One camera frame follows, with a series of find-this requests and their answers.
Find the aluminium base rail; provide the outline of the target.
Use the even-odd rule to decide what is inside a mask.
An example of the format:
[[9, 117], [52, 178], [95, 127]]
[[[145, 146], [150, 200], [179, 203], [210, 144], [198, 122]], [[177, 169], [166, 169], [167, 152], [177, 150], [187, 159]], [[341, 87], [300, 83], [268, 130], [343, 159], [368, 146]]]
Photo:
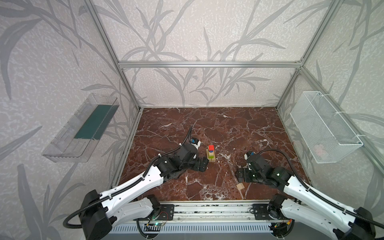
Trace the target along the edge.
[[256, 220], [250, 210], [254, 204], [268, 204], [268, 201], [192, 201], [192, 202], [162, 202], [153, 204], [148, 199], [124, 204], [113, 210], [108, 210], [108, 217], [116, 217], [113, 226], [140, 220], [153, 226], [166, 223], [229, 223], [229, 222], [270, 222], [287, 223], [290, 219], [316, 225], [336, 224], [339, 214], [328, 206], [322, 205], [315, 209], [300, 205], [287, 199], [282, 204], [281, 220]]

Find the wood block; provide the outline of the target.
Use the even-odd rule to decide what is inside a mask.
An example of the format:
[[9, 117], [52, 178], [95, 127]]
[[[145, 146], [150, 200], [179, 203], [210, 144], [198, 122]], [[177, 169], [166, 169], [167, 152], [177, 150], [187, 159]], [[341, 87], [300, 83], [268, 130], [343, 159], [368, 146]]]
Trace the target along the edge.
[[209, 160], [210, 163], [216, 161], [216, 153], [215, 150], [210, 151], [207, 149], [207, 159]]

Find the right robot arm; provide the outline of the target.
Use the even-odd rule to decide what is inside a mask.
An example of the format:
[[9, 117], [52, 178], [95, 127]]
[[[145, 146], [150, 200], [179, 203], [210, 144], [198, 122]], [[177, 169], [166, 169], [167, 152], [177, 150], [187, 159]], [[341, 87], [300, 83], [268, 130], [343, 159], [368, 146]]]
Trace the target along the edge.
[[285, 238], [299, 221], [332, 240], [374, 240], [376, 227], [382, 224], [373, 220], [372, 214], [360, 207], [354, 209], [310, 187], [297, 176], [294, 169], [272, 167], [261, 153], [247, 152], [246, 167], [239, 168], [236, 177], [239, 183], [262, 184], [277, 189], [266, 210], [252, 209], [256, 218], [262, 214], [281, 220], [271, 226], [273, 236]]

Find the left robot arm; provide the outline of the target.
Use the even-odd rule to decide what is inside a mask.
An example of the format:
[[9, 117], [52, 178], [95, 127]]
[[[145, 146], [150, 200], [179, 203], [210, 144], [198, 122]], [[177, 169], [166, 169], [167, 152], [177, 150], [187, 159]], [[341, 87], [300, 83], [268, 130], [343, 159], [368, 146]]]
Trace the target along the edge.
[[78, 214], [87, 240], [100, 240], [113, 227], [126, 221], [148, 217], [160, 204], [155, 197], [132, 201], [145, 192], [178, 179], [187, 170], [204, 172], [209, 160], [199, 157], [197, 144], [185, 143], [172, 153], [155, 157], [149, 167], [131, 180], [102, 193], [88, 192]]

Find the small wood cube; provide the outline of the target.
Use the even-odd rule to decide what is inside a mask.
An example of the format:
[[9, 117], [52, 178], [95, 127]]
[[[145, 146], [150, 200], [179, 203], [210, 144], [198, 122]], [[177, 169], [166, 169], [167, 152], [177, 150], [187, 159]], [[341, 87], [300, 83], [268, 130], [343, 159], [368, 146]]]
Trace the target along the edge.
[[243, 190], [243, 189], [245, 188], [245, 186], [244, 186], [243, 183], [239, 183], [239, 184], [236, 185], [236, 188], [237, 188], [239, 191], [241, 191], [241, 190]]

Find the pink object in basket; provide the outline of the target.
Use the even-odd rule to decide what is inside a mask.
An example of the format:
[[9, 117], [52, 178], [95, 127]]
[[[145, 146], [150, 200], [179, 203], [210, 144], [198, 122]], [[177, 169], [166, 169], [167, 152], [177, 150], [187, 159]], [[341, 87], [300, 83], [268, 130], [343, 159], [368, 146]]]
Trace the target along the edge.
[[317, 156], [323, 158], [326, 156], [328, 153], [323, 145], [315, 145], [314, 146], [314, 152]]

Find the aluminium cage frame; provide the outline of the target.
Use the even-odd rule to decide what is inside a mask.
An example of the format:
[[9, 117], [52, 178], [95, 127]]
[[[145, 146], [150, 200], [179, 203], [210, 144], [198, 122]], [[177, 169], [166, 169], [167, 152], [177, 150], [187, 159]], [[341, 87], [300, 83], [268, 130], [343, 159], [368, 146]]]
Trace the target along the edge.
[[319, 91], [364, 145], [337, 162], [384, 172], [383, 1], [82, 1], [135, 107], [274, 107], [309, 173], [318, 164], [291, 111]]

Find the clear plastic wall bin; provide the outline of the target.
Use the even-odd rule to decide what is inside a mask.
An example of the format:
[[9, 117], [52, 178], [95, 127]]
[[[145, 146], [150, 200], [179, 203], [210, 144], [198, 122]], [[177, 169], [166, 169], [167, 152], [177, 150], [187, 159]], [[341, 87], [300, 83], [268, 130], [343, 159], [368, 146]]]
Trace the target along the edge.
[[120, 104], [114, 96], [89, 94], [42, 156], [54, 163], [86, 163]]

